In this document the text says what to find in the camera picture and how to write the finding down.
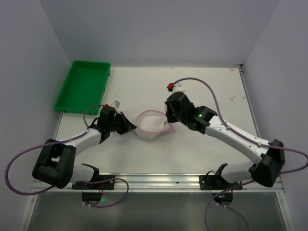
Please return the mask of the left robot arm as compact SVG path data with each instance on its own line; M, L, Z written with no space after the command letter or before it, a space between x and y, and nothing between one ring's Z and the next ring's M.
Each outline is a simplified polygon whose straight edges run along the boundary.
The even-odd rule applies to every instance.
M75 164L77 155L99 145L110 137L112 132L119 135L136 129L124 115L111 106L104 106L99 117L95 118L86 130L67 141L49 139L45 142L34 165L33 178L62 189L69 183L93 185L101 182L97 167L88 164Z

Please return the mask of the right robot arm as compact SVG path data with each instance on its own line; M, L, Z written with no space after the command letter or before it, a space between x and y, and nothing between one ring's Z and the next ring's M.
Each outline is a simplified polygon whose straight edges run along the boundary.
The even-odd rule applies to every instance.
M168 123L181 122L190 130L216 138L248 158L247 162L222 164L212 176L206 176L205 183L213 189L239 186L241 181L254 180L265 187L272 187L284 163L283 143L274 139L270 142L244 132L231 124L223 124L214 110L195 107L183 92L171 94L166 102Z

